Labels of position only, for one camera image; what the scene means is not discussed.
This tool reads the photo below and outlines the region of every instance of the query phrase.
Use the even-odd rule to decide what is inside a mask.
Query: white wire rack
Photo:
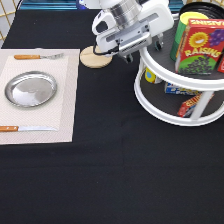
[[[18,2],[19,0],[0,0],[0,48],[13,23]]]

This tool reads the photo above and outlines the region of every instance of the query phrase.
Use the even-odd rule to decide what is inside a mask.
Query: metal plate
[[[34,107],[51,99],[56,91],[57,83],[53,76],[32,71],[13,78],[5,87],[5,96],[16,106]]]

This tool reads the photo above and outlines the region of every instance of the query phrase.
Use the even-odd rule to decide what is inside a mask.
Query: white rotating shelf
[[[217,120],[224,114],[224,74],[214,71],[209,76],[203,75],[179,75],[174,71],[175,63],[170,58],[170,51],[174,40],[178,21],[172,30],[164,33],[164,48],[158,52],[154,46],[140,50],[141,61],[139,72],[135,81],[135,94],[140,104],[155,117],[171,124],[180,126],[200,126]],[[161,79],[174,85],[203,91],[202,97],[190,118],[181,118],[177,112],[181,103],[193,96],[179,96],[165,94],[164,84],[150,84],[142,89],[145,79],[142,72],[148,67]],[[209,102],[214,91],[215,97]]]

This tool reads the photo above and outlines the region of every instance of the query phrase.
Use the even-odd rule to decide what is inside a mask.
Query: white placemat
[[[61,52],[65,53],[65,57],[56,61],[32,60],[19,63],[20,61],[15,62],[12,57],[14,54],[51,55]],[[6,61],[5,67],[0,76],[0,103],[2,104],[0,125],[44,125],[58,128],[58,131],[0,133],[0,144],[71,142],[79,50],[1,50],[0,72],[4,61]],[[14,76],[32,70],[53,75],[58,83],[58,91],[52,100],[42,106],[29,108],[28,110],[26,108],[17,108],[4,97],[5,85]]]
[[[68,67],[68,56],[57,60],[16,60],[9,56],[0,76],[0,124],[3,126],[50,126],[59,129]],[[4,96],[6,84],[19,74],[46,72],[57,82],[57,92],[48,102],[31,108],[12,105]]]

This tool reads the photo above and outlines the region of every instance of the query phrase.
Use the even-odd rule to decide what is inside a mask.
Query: round wooden disc
[[[96,52],[100,53],[100,49],[97,46]],[[87,47],[80,54],[81,62],[89,68],[103,68],[107,66],[113,57],[97,56],[93,53],[93,46]]]

